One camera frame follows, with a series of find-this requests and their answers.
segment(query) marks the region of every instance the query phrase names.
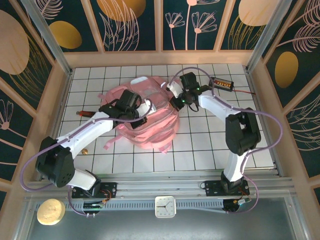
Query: cable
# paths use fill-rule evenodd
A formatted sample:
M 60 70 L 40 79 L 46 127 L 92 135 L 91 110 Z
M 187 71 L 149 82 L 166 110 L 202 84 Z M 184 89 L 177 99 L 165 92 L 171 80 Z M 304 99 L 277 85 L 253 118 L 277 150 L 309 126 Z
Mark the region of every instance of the cable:
M 280 127 L 279 137 L 278 137 L 278 139 L 277 139 L 273 144 L 271 144 L 271 145 L 269 145 L 269 146 L 266 146 L 266 147 L 263 147 L 263 148 L 260 148 L 260 149 L 248 151 L 248 152 L 246 153 L 246 155 L 244 156 L 244 159 L 243 159 L 243 161 L 242 161 L 242 163 L 241 163 L 241 166 L 240 166 L 240 172 L 241 172 L 241 174 L 243 175 L 243 177 L 245 177 L 247 180 L 249 180 L 249 181 L 254 185 L 255 190 L 256 190 L 256 200 L 255 200 L 254 205 L 253 205 L 249 210 L 246 210 L 246 211 L 241 212 L 241 213 L 247 213 L 247 212 L 251 211 L 251 210 L 257 205 L 258 200 L 259 200 L 259 191 L 258 191 L 258 187 L 257 187 L 257 185 L 254 183 L 254 181 L 253 181 L 251 178 L 249 178 L 249 177 L 247 177 L 247 176 L 244 175 L 244 166 L 246 165 L 245 163 L 247 162 L 250 154 L 257 153 L 257 152 L 260 152 L 260 151 L 263 151 L 263 150 L 268 150 L 268 149 L 271 149 L 271 148 L 273 148 L 274 146 L 276 146 L 276 145 L 280 142 L 280 140 L 281 140 L 281 138 L 282 138 L 282 136 L 283 136 L 284 129 L 283 129 L 282 125 L 281 125 L 281 122 L 280 122 L 276 117 L 274 117 L 273 115 L 271 115 L 271 114 L 269 114 L 269 113 L 262 112 L 262 111 L 257 111 L 257 110 L 250 110 L 250 109 L 243 109 L 243 108 L 239 108 L 239 107 L 234 107 L 233 105 L 230 105 L 230 104 L 222 101 L 219 97 L 216 97 L 216 94 L 215 94 L 215 92 L 214 92 L 214 89 L 215 89 L 214 80 L 210 77 L 210 75 L 209 75 L 206 71 L 204 71 L 204 70 L 202 70 L 202 69 L 200 69 L 200 68 L 198 68 L 198 67 L 189 66 L 189 67 L 185 67 L 185 68 L 181 69 L 180 71 L 178 71 L 178 72 L 174 75 L 174 77 L 171 79 L 171 81 L 170 81 L 169 84 L 171 84 L 171 83 L 174 81 L 174 79 L 178 76 L 179 73 L 181 73 L 182 71 L 187 70 L 187 69 L 197 69 L 197 70 L 203 72 L 203 73 L 209 78 L 209 81 L 212 82 L 212 89 L 211 89 L 212 96 L 213 96 L 220 104 L 222 104 L 223 106 L 225 106 L 225 107 L 227 107 L 227 108 L 229 108 L 229 109 L 234 109 L 234 110 L 236 110 L 236 111 L 240 111 L 240 112 L 244 112 L 244 113 L 254 113 L 254 114 L 257 114 L 257 115 L 267 116 L 267 117 L 273 119 L 273 120 L 279 125 L 279 127 Z
M 152 107 L 153 107 L 153 104 L 152 104 L 152 102 L 151 102 L 150 99 L 147 98 L 146 101 L 149 101 L 149 102 L 150 102 L 150 107 L 149 107 L 148 111 L 146 111 L 146 113 L 145 113 L 143 116 L 139 117 L 139 118 L 136 118 L 136 119 L 118 119 L 118 118 L 112 118 L 112 117 L 97 118 L 97 119 L 95 119 L 95 120 L 93 120 L 93 121 L 90 121 L 90 122 L 86 123 L 86 124 L 83 125 L 82 127 L 80 127 L 77 131 L 75 131 L 73 134 L 71 134 L 71 135 L 70 135 L 69 137 L 67 137 L 66 139 L 63 139 L 63 140 L 61 140 L 60 142 L 57 142 L 57 143 L 53 144 L 52 146 L 49 146 L 49 147 L 41 150 L 41 151 L 38 152 L 37 154 L 33 155 L 28 161 L 26 161 L 26 163 L 23 165 L 23 167 L 22 167 L 22 169 L 21 169 L 20 178 L 19 178 L 21 187 L 22 187 L 24 190 L 28 191 L 28 192 L 39 192 L 39 191 L 42 191 L 42 190 L 44 190 L 44 189 L 47 189 L 47 188 L 51 187 L 51 186 L 53 185 L 52 183 L 50 183 L 50 184 L 48 184 L 48 185 L 46 185 L 46 186 L 40 187 L 40 188 L 30 188 L 30 187 L 28 187 L 28 186 L 25 185 L 25 183 L 24 183 L 24 172 L 25 172 L 27 166 L 28 166 L 34 159 L 36 159 L 36 158 L 39 157 L 40 155 L 42 155 L 42 154 L 44 154 L 44 153 L 46 153 L 46 152 L 48 152 L 48 151 L 50 151 L 50 150 L 52 150 L 52 149 L 60 146 L 61 144 L 64 144 L 65 142 L 70 141 L 70 139 L 72 139 L 73 137 L 75 137 L 78 133 L 80 133 L 80 132 L 83 131 L 84 129 L 86 129 L 86 128 L 88 128 L 89 126 L 91 126 L 91 125 L 93 125 L 93 124 L 96 124 L 96 123 L 98 123 L 98 122 L 101 122 L 101 121 L 116 121 L 116 122 L 123 122 L 123 123 L 134 123 L 134 122 L 136 122 L 136 121 L 139 121 L 139 120 L 145 118 L 145 117 L 149 114 L 149 112 L 152 110 Z

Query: backpack strap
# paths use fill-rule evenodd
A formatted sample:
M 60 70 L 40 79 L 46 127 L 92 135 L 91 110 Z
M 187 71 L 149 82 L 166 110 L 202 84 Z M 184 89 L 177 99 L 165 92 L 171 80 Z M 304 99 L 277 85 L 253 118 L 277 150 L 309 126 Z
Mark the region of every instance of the backpack strap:
M 166 154 L 172 148 L 172 141 L 168 142 L 166 145 L 159 148 L 159 151 Z
M 103 148 L 104 148 L 105 150 L 108 150 L 108 149 L 111 147 L 112 144 L 114 144 L 116 141 L 120 140 L 122 137 L 123 137 L 123 136 L 119 134 L 118 136 L 110 139 L 109 141 L 107 141 L 107 142 L 105 143 L 105 145 L 104 145 Z

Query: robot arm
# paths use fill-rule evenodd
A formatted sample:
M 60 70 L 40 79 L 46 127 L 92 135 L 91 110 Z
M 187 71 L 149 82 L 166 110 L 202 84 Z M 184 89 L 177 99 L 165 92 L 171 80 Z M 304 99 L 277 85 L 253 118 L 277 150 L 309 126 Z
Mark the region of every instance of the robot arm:
M 74 159 L 79 152 L 102 134 L 111 131 L 122 120 L 134 120 L 141 118 L 148 109 L 151 102 L 146 100 L 141 102 L 141 98 L 136 93 L 125 90 L 115 101 L 103 105 L 99 112 L 96 112 L 86 123 L 75 130 L 60 136 L 57 139 L 45 138 L 40 146 L 40 150 L 46 149 L 65 139 L 61 145 L 40 155 L 36 161 L 36 170 L 48 178 L 58 188 L 66 185 L 79 187 L 87 192 L 88 195 L 95 196 L 100 190 L 101 180 L 92 172 L 75 169 Z M 133 129 L 147 122 L 144 117 L 138 121 L 131 122 Z
M 194 73 L 180 77 L 183 88 L 177 83 L 168 85 L 174 97 L 171 104 L 178 111 L 185 105 L 195 104 L 207 109 L 225 123 L 225 141 L 230 150 L 227 166 L 221 174 L 221 184 L 226 193 L 235 191 L 242 184 L 246 154 L 261 140 L 254 113 L 237 110 L 220 96 L 212 94 L 212 88 L 200 86 Z

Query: white tile floor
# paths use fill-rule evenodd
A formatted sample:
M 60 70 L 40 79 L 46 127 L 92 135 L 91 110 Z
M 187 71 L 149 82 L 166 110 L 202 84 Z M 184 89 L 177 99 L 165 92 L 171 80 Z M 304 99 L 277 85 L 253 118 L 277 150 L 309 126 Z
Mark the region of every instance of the white tile floor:
M 60 135 L 72 131 L 83 124 L 87 118 L 76 115 L 77 111 L 97 111 L 101 100 L 99 93 L 119 84 L 128 82 L 139 76 L 161 76 L 170 79 L 182 67 L 198 66 L 212 76 L 234 82 L 236 90 L 249 91 L 248 82 L 240 64 L 188 64 L 188 65 L 153 65 L 153 66 L 123 66 L 123 67 L 87 67 L 77 68 L 73 74 Z M 201 85 L 209 80 L 204 73 L 191 70 L 197 76 Z M 251 94 L 243 92 L 227 92 L 215 90 L 222 98 L 235 106 L 256 109 Z M 75 166 L 82 170 L 92 171 L 94 174 L 112 173 L 145 173 L 165 171 L 196 171 L 214 170 L 226 167 L 229 150 L 223 139 L 225 126 L 211 112 L 200 109 L 199 112 L 184 108 L 179 112 L 180 128 L 173 140 L 173 148 L 163 154 L 153 149 L 141 149 L 133 146 L 129 141 L 121 139 L 105 150 L 105 143 L 116 136 L 116 131 L 106 132 L 90 143 L 86 149 L 88 155 L 78 155 Z M 262 132 L 262 140 L 258 148 L 265 147 L 267 142 Z M 247 168 L 273 168 L 270 153 L 263 151 L 251 156 Z

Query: dark teal wallpaper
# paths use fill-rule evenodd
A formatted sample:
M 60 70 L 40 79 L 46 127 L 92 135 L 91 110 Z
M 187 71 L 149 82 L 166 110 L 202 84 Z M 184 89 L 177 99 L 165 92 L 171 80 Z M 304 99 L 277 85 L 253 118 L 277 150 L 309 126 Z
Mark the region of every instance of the dark teal wallpaper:
M 212 50 L 225 6 L 226 0 L 164 0 L 163 50 Z
M 221 50 L 253 50 L 277 0 L 236 0 Z
M 286 118 L 309 178 L 320 175 L 320 85 Z
M 319 12 L 319 1 L 304 1 L 266 63 L 283 107 L 320 71 Z
M 154 0 L 90 0 L 105 51 L 156 50 Z
M 0 23 L 0 78 L 37 109 L 52 65 L 8 0 Z
M 2 205 L 4 204 L 6 195 L 7 193 L 5 191 L 0 191 L 0 211 L 1 211 Z
M 34 2 L 63 52 L 98 51 L 80 0 L 34 0 Z
M 33 118 L 0 90 L 0 179 L 11 181 Z
M 289 9 L 287 10 L 285 16 L 283 17 L 283 19 L 282 19 L 279 27 L 277 28 L 277 30 L 276 30 L 275 33 L 273 34 L 272 39 L 270 40 L 269 44 L 268 44 L 268 45 L 266 46 L 266 48 L 265 48 L 265 50 L 264 50 L 264 52 L 263 52 L 263 54 L 262 54 L 262 57 L 263 57 L 263 58 L 266 56 L 266 54 L 268 53 L 271 45 L 274 43 L 274 39 L 276 38 L 276 36 L 277 36 L 278 33 L 280 32 L 280 30 L 282 29 L 283 25 L 285 24 L 287 18 L 289 17 L 289 15 L 290 15 L 292 9 L 294 8 L 294 6 L 296 5 L 297 1 L 298 1 L 298 0 L 292 0 L 292 2 L 291 2 L 291 4 L 290 4 L 290 7 L 289 7 Z

